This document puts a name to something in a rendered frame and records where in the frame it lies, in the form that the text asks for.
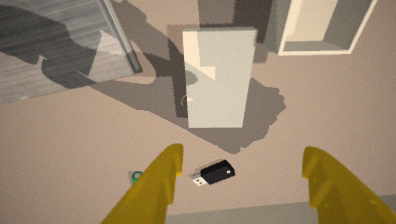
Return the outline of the black usb stick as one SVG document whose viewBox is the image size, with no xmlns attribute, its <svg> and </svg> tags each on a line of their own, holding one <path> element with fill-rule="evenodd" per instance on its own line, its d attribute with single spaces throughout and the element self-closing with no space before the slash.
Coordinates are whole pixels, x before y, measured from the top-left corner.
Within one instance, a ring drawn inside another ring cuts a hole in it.
<svg viewBox="0 0 396 224">
<path fill-rule="evenodd" d="M 192 181 L 198 186 L 208 183 L 209 185 L 235 176 L 234 168 L 227 160 L 200 170 L 200 174 L 192 176 Z"/>
</svg>

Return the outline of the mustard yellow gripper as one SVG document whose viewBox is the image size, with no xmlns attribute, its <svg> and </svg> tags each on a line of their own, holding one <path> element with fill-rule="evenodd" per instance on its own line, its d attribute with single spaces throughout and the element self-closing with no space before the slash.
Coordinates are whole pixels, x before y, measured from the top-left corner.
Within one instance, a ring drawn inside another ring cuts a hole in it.
<svg viewBox="0 0 396 224">
<path fill-rule="evenodd" d="M 146 168 L 100 224 L 165 224 L 183 145 L 171 144 Z M 348 168 L 326 151 L 307 146 L 302 177 L 319 224 L 396 224 L 396 214 Z"/>
</svg>

